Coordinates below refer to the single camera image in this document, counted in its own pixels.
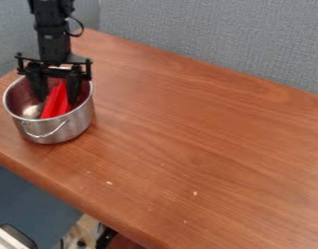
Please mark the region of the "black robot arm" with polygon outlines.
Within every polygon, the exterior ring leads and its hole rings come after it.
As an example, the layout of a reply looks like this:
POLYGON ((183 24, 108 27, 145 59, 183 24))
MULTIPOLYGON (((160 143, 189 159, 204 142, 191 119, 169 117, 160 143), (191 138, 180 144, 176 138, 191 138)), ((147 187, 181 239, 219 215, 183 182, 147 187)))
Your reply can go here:
POLYGON ((84 25, 72 15, 73 0, 26 0, 33 15, 38 56, 16 53, 17 72, 28 78, 38 101, 48 96, 48 79, 66 81, 68 103, 78 96, 81 81, 92 79, 92 60, 70 51, 70 39, 81 36, 84 25))

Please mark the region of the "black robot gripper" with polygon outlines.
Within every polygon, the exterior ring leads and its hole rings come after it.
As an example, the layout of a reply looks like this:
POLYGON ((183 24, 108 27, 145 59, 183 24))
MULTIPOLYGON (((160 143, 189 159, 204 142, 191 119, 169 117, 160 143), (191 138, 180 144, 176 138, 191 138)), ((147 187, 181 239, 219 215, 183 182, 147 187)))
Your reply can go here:
POLYGON ((76 101, 81 79, 92 79, 92 60, 76 55, 70 51, 72 34, 66 25, 34 25, 37 35, 38 55, 16 53, 17 73, 26 76, 32 92, 38 101, 44 101, 48 94, 46 77, 66 79, 68 103, 76 101))

